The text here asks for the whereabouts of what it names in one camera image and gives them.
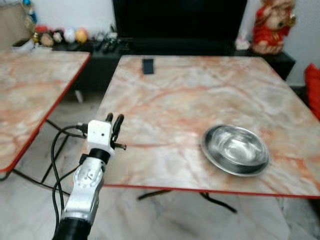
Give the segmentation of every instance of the plush toy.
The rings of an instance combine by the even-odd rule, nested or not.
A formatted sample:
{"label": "plush toy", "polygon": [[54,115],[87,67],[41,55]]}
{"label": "plush toy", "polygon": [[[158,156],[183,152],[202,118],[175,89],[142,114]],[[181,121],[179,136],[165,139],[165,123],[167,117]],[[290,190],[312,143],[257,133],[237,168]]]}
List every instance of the plush toy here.
{"label": "plush toy", "polygon": [[75,40],[80,44],[84,44],[88,40],[87,31],[84,28],[79,28],[75,32]]}
{"label": "plush toy", "polygon": [[74,43],[76,40],[76,33],[73,28],[67,28],[64,31],[63,36],[64,36],[65,41],[70,44]]}
{"label": "plush toy", "polygon": [[53,32],[53,40],[55,43],[60,44],[62,43],[65,39],[64,39],[64,31],[62,29],[56,29]]}
{"label": "plush toy", "polygon": [[278,54],[284,47],[284,36],[295,25],[292,14],[295,0],[262,0],[256,13],[252,49],[259,54]]}
{"label": "plush toy", "polygon": [[45,47],[52,47],[55,43],[52,38],[52,33],[50,31],[42,33],[40,43]]}

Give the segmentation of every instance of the bowl rim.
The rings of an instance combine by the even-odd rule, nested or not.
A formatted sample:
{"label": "bowl rim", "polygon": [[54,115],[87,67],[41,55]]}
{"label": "bowl rim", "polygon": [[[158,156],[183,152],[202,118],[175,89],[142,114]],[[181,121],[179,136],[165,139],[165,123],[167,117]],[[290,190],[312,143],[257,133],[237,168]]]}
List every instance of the bowl rim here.
{"label": "bowl rim", "polygon": [[[224,167],[223,165],[221,165],[213,156],[212,154],[209,152],[209,149],[206,145],[206,137],[208,136],[209,132],[211,132],[212,130],[215,131],[216,129],[218,128],[221,128],[221,127],[231,127],[231,128],[234,128],[234,129],[239,129],[239,130],[243,130],[245,132],[248,132],[250,134],[252,134],[253,136],[255,136],[257,139],[259,139],[259,141],[262,143],[263,147],[265,148],[266,150],[266,153],[267,153],[267,157],[266,157],[266,161],[265,163],[263,163],[261,165],[261,167],[254,171],[254,172],[250,172],[250,173],[238,173],[238,172],[235,172],[235,171],[232,171],[230,169],[228,169],[227,167]],[[267,168],[267,166],[271,163],[271,156],[270,156],[270,152],[269,152],[269,149],[267,147],[267,145],[265,144],[265,142],[261,139],[261,137],[259,137],[257,134],[255,134],[254,132],[246,129],[246,128],[243,128],[243,127],[239,127],[239,126],[235,126],[235,125],[230,125],[230,124],[219,124],[219,125],[215,125],[215,126],[212,126],[210,128],[208,128],[204,134],[202,135],[202,138],[201,138],[201,149],[204,153],[204,155],[206,156],[206,158],[212,162],[215,166],[217,166],[218,168],[220,168],[221,170],[227,172],[227,173],[230,173],[232,175],[236,175],[236,176],[241,176],[241,177],[254,177],[254,176],[258,176],[258,175],[261,175]]]}

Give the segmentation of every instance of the marble tabletop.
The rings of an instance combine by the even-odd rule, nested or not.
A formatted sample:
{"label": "marble tabletop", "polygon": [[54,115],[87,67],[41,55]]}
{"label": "marble tabletop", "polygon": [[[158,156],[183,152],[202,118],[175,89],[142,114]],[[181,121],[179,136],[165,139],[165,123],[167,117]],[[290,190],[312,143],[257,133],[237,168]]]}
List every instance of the marble tabletop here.
{"label": "marble tabletop", "polygon": [[[320,197],[320,124],[262,58],[153,56],[150,75],[143,58],[121,58],[96,116],[125,115],[117,142],[127,150],[116,149],[105,185]],[[220,124],[264,140],[272,160],[262,175],[234,176],[206,159],[202,135]]]}
{"label": "marble tabletop", "polygon": [[0,172],[15,167],[89,56],[0,52]]}

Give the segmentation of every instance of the black metal frame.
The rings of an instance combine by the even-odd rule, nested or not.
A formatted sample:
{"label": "black metal frame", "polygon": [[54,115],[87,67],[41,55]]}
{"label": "black metal frame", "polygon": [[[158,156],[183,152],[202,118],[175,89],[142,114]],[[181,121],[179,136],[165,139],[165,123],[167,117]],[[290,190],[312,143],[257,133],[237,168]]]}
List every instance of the black metal frame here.
{"label": "black metal frame", "polygon": [[[146,199],[146,198],[149,198],[149,197],[154,197],[154,196],[157,196],[157,195],[161,195],[161,194],[167,194],[169,192],[172,192],[172,190],[159,190],[159,191],[153,191],[153,192],[149,192],[149,193],[145,193],[141,196],[138,196],[137,197],[137,200],[138,201],[141,201],[143,199]],[[199,194],[204,198],[206,199],[207,201],[211,202],[211,203],[214,203],[214,204],[217,204],[221,207],[224,207],[226,209],[228,209],[229,211],[233,212],[234,214],[236,214],[238,211],[233,208],[232,206],[226,204],[225,202],[222,202],[222,201],[219,201],[219,200],[216,200],[216,199],[213,199],[209,196],[209,193],[208,192],[199,192]]]}
{"label": "black metal frame", "polygon": [[[60,128],[58,125],[56,125],[54,122],[52,122],[51,120],[47,119],[45,122],[48,123],[48,124],[49,124],[50,126],[52,126],[53,128],[57,129],[58,131],[61,130],[61,128]],[[64,146],[65,146],[68,138],[69,138],[69,135],[66,135],[66,136],[64,137],[61,145],[59,146],[58,150],[56,151],[56,154],[55,154],[55,156],[54,156],[54,162],[55,162],[55,161],[57,160],[57,158],[59,157],[59,155],[60,155],[62,149],[64,148]],[[45,180],[47,179],[47,177],[48,177],[48,175],[49,175],[49,173],[50,173],[50,171],[51,171],[51,169],[52,169],[52,164],[50,163],[50,165],[49,165],[49,167],[47,168],[47,170],[46,170],[46,172],[45,172],[45,174],[44,174],[41,182],[34,180],[33,178],[31,178],[31,177],[23,174],[22,172],[20,172],[20,171],[18,171],[18,170],[16,170],[16,169],[12,169],[11,171],[6,172],[6,173],[5,173],[5,176],[0,178],[0,182],[5,181],[5,180],[10,176],[11,173],[14,173],[14,174],[22,177],[23,179],[25,179],[25,180],[33,183],[33,184],[36,184],[36,185],[38,185],[38,186],[42,186],[42,187],[44,187],[44,188],[47,188],[47,189],[51,189],[51,190],[52,190],[53,188],[52,188],[51,186],[48,186],[48,185],[44,184]]]}

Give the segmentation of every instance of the smartphone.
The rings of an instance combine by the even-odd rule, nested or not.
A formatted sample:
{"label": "smartphone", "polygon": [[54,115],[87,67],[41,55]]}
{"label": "smartphone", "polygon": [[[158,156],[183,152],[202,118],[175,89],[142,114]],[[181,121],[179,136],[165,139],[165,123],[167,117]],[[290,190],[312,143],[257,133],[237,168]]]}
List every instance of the smartphone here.
{"label": "smartphone", "polygon": [[154,74],[154,60],[153,59],[143,59],[142,60],[142,70],[143,74]]}

